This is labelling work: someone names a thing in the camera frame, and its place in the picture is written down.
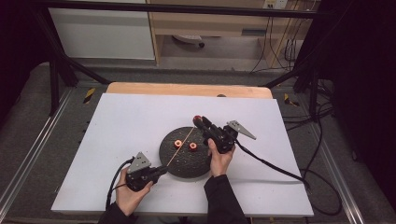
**white tabletop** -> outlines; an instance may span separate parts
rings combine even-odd
[[[163,138],[176,128],[192,127],[195,115],[206,116],[220,127],[236,119],[257,137],[252,140],[239,134],[243,146],[300,175],[276,100],[105,93],[51,210],[65,214],[105,211],[106,194],[118,167],[139,151],[152,166],[160,166]],[[303,183],[272,170],[239,148],[227,175],[246,216],[313,216]],[[204,184],[208,178],[208,174],[194,179],[163,175],[135,212],[206,214]]]

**gray carpet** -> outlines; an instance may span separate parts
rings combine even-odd
[[[256,86],[266,83],[278,74],[258,73],[249,75],[246,72],[199,72],[186,70],[161,69],[96,69],[100,75],[111,80],[134,82],[167,82],[194,84],[224,84]],[[80,75],[82,84],[91,81]],[[304,111],[299,106],[285,105],[284,93],[292,100],[297,98],[290,87],[293,79],[281,87],[273,89],[274,97],[279,102],[283,116],[301,116]],[[54,191],[62,185],[67,170],[78,150],[78,141],[88,127],[87,121],[92,117],[94,109],[106,87],[96,89],[89,104],[82,103],[88,84],[75,88],[74,93],[64,111],[59,123],[53,130],[48,143],[35,163],[32,172],[26,179],[14,204],[8,211],[7,218],[54,218],[96,220],[98,216],[65,216],[50,211],[56,197]],[[50,111],[48,70],[38,67],[28,81],[20,102],[12,109],[8,121],[0,132],[0,190],[4,190],[22,162],[24,155],[33,144],[36,136],[47,119]],[[388,201],[379,190],[364,164],[351,159],[348,145],[340,131],[336,118],[327,117],[323,120],[323,130],[326,141],[330,145],[346,182],[367,222],[396,223],[396,215]],[[289,131],[290,142],[299,167],[305,167],[312,156],[316,140],[308,126]],[[330,180],[329,174],[318,155],[312,165],[312,170]],[[322,182],[308,176],[313,194],[311,202],[326,211],[333,211],[337,201],[332,191]],[[304,223],[302,218],[276,218],[279,223]],[[328,217],[315,211],[315,216],[309,218],[313,223],[348,223],[344,211],[335,217]],[[268,218],[255,218],[254,223],[269,223]]]

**person's left hand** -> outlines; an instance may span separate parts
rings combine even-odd
[[[153,182],[150,181],[148,184],[138,192],[134,192],[133,190],[129,189],[126,184],[126,171],[128,167],[121,170],[120,173],[120,180],[117,186],[124,185],[116,189],[116,204],[119,206],[120,210],[125,214],[125,216],[131,215],[136,207],[142,202],[143,198],[146,194],[149,193]]]

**black cable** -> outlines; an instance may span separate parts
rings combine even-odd
[[[254,72],[250,72],[250,74],[257,73],[257,72],[260,72],[260,71],[275,70],[275,69],[281,69],[281,68],[283,68],[283,67],[277,67],[277,68],[263,68],[263,69],[256,70],[256,71],[254,71]]]
[[[321,175],[315,173],[315,172],[312,171],[312,170],[309,170],[309,167],[312,165],[312,163],[313,163],[315,157],[318,155],[318,151],[319,151],[319,149],[320,149],[321,141],[322,141],[322,138],[323,138],[323,129],[322,129],[322,125],[321,125],[320,119],[322,119],[324,116],[327,116],[327,114],[330,114],[330,113],[332,112],[332,107],[327,108],[327,109],[325,110],[325,112],[322,112],[322,107],[325,106],[325,105],[328,105],[329,103],[330,103],[330,102],[325,103],[325,104],[321,105],[321,106],[318,108],[318,113],[317,113],[318,115],[317,115],[317,117],[318,117],[319,131],[320,131],[319,140],[318,140],[318,145],[317,145],[317,147],[315,148],[314,154],[312,155],[311,160],[309,161],[309,163],[308,163],[308,165],[306,166],[306,168],[305,168],[305,169],[300,169],[300,171],[304,172],[304,173],[303,173],[303,179],[304,179],[304,180],[306,179],[307,173],[311,173],[311,174],[317,176],[318,178],[320,178],[321,180],[323,180],[327,185],[330,186],[330,188],[332,188],[332,190],[335,192],[335,194],[336,194],[336,196],[337,196],[337,199],[338,199],[338,208],[337,208],[337,210],[336,210],[335,212],[323,211],[323,210],[319,209],[317,206],[315,206],[314,204],[311,203],[311,205],[312,205],[312,207],[313,207],[314,209],[316,209],[317,211],[319,211],[320,213],[322,213],[322,214],[324,214],[324,215],[327,215],[327,216],[336,216],[336,215],[338,215],[338,214],[341,212],[341,210],[342,210],[342,199],[341,199],[341,196],[340,196],[339,192],[338,192],[337,189],[332,185],[332,183],[330,183],[329,181],[327,181],[323,176],[321,176]],[[304,125],[304,123],[305,123],[307,120],[310,121],[310,119],[302,120],[302,121],[301,121],[301,124]]]
[[[265,42],[267,40],[267,30],[268,30],[268,25],[270,24],[270,18],[268,17],[268,21],[267,21],[267,26],[265,27],[265,34],[264,34],[264,44],[262,47],[262,55],[260,56],[259,61],[256,63],[256,65],[253,67],[253,69],[249,72],[250,74],[255,73],[253,72],[254,69],[256,69],[256,67],[259,65],[259,63],[262,61],[262,56],[264,56],[264,51],[265,51]]]
[[[111,201],[111,193],[113,192],[113,186],[114,186],[114,183],[116,182],[116,179],[117,179],[117,176],[119,175],[119,172],[122,170],[122,168],[126,165],[126,164],[128,164],[128,163],[132,163],[134,161],[134,157],[132,157],[130,160],[128,160],[128,161],[125,161],[121,166],[120,166],[120,168],[117,170],[117,172],[116,172],[116,174],[114,175],[114,177],[113,177],[113,180],[111,181],[111,185],[110,185],[110,189],[108,190],[108,193],[107,193],[107,200],[106,200],[106,210],[107,210],[107,208],[110,206],[110,201]]]
[[[297,8],[298,2],[299,2],[299,0],[295,1],[294,7],[293,7],[292,10],[295,10]],[[286,32],[287,32],[287,30],[289,28],[290,20],[291,20],[291,18],[289,18],[288,24],[286,25],[285,32],[283,33],[282,38],[286,35]],[[288,66],[289,71],[291,71],[291,62],[288,62],[288,65],[289,65]]]
[[[329,115],[330,112],[332,112],[332,111],[333,111],[333,108],[332,108],[332,107],[326,108],[325,110],[322,111],[321,114],[318,114],[318,117],[319,117],[319,118],[324,118],[324,117],[326,117],[327,115]],[[282,118],[284,118],[284,119],[308,118],[308,119],[303,119],[303,120],[284,120],[284,121],[283,121],[284,123],[300,123],[300,122],[305,122],[305,121],[307,121],[307,120],[313,120],[313,118],[312,118],[310,115],[303,115],[303,116],[298,116],[298,117],[282,117]]]
[[[270,28],[270,49],[271,49],[271,51],[274,53],[274,56],[275,56],[275,58],[276,58],[277,62],[279,63],[279,65],[280,65],[280,66],[281,66],[283,69],[286,69],[286,67],[284,67],[284,66],[282,65],[282,63],[280,62],[279,58],[277,57],[277,55],[276,55],[276,53],[275,53],[275,51],[274,51],[274,49],[273,49],[273,47],[272,47],[272,43],[271,43],[271,39],[272,39],[272,37],[271,37],[271,35],[272,35],[272,28],[273,28],[273,26],[274,26],[274,18],[273,18],[273,17],[271,17],[271,28]]]
[[[318,115],[320,114],[321,108],[323,106],[327,105],[327,104],[329,104],[329,103],[323,104],[323,105],[321,105],[319,107]],[[314,159],[317,156],[317,154],[319,152],[319,149],[320,149],[320,144],[321,144],[321,141],[322,141],[322,138],[323,138],[323,129],[322,129],[322,125],[321,125],[321,122],[320,122],[320,118],[318,118],[318,126],[319,126],[319,131],[320,131],[319,140],[318,140],[318,146],[315,148],[314,155],[311,157],[311,160],[309,161],[308,165],[305,167],[305,170],[309,170],[309,167],[312,165],[312,162],[314,161]]]
[[[116,186],[114,189],[112,189],[111,191],[113,191],[113,190],[115,190],[115,189],[118,189],[118,188],[120,188],[120,187],[124,187],[124,186],[127,186],[128,184],[121,184],[121,185],[118,185],[118,186]]]
[[[299,19],[296,20],[296,22],[294,23],[294,26],[296,26],[298,21],[299,21]],[[289,59],[287,58],[287,52],[289,52],[289,49],[291,49],[292,44],[290,44],[290,47],[289,47],[289,42],[292,41],[292,40],[294,40],[294,38],[288,39],[288,43],[286,43],[286,47],[285,47],[285,50],[283,52],[283,56],[285,57],[285,60],[287,60],[287,61],[290,60],[290,58]]]
[[[290,177],[293,177],[294,179],[300,180],[301,182],[304,183],[305,187],[306,187],[308,190],[310,190],[309,183],[306,182],[305,179],[303,179],[303,178],[301,178],[301,177],[299,177],[299,176],[297,176],[297,175],[294,175],[294,174],[292,174],[292,173],[290,173],[290,172],[287,172],[287,171],[285,171],[285,170],[282,170],[281,168],[279,168],[279,167],[273,165],[272,163],[270,163],[270,162],[268,162],[268,161],[265,161],[265,160],[263,160],[263,159],[257,157],[257,156],[254,155],[251,151],[249,151],[247,148],[243,147],[243,146],[239,143],[239,141],[238,141],[237,139],[235,139],[235,143],[236,143],[244,152],[246,152],[249,156],[253,157],[254,159],[256,159],[256,160],[258,160],[258,161],[264,163],[265,165],[269,166],[270,168],[272,168],[272,169],[274,169],[274,170],[276,170],[276,171],[278,171],[278,172],[280,172],[280,173],[282,173],[282,174],[284,174],[284,175],[288,175],[288,176],[290,176]]]
[[[318,114],[318,118],[320,118],[320,119],[324,118],[324,117],[330,115],[332,112],[333,112],[333,108],[332,107],[327,108],[324,112],[322,112],[321,114]],[[298,121],[286,120],[284,122],[285,123],[297,123],[297,125],[286,129],[286,131],[291,131],[293,129],[296,129],[296,128],[299,128],[301,126],[304,126],[305,124],[307,124],[307,123],[309,123],[311,121],[313,121],[313,118],[310,117],[309,119],[304,119],[304,120],[298,120]]]
[[[298,34],[298,32],[300,31],[301,25],[306,22],[306,20],[301,20],[299,25],[297,26],[296,31],[294,32],[293,38],[291,39],[291,44],[290,44],[290,49],[288,49],[288,45],[285,48],[285,52],[284,52],[284,56],[285,56],[285,60],[288,62],[291,61],[295,61],[296,60],[296,48],[297,48],[297,40],[296,40],[296,36]],[[290,54],[289,58],[286,57],[286,51],[288,51],[288,53]]]
[[[306,173],[311,173],[311,174],[315,175],[316,177],[318,177],[319,179],[323,180],[323,182],[325,182],[327,185],[329,185],[330,188],[332,188],[332,190],[335,192],[335,195],[337,196],[337,199],[338,199],[338,208],[337,208],[337,210],[335,212],[323,211],[323,210],[319,209],[317,206],[315,206],[314,204],[311,203],[312,207],[314,209],[316,209],[317,211],[319,211],[321,214],[324,214],[326,216],[337,216],[338,214],[340,214],[341,210],[343,209],[343,204],[342,204],[342,199],[341,199],[340,193],[335,188],[335,186],[333,186],[332,183],[327,181],[323,176],[319,175],[318,173],[316,173],[316,172],[314,172],[312,170],[300,169],[300,171],[304,171],[305,174]]]

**wooden board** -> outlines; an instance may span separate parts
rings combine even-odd
[[[268,88],[246,86],[215,86],[186,84],[155,84],[114,82],[107,88],[107,93],[159,94],[159,95],[195,95],[272,99]]]

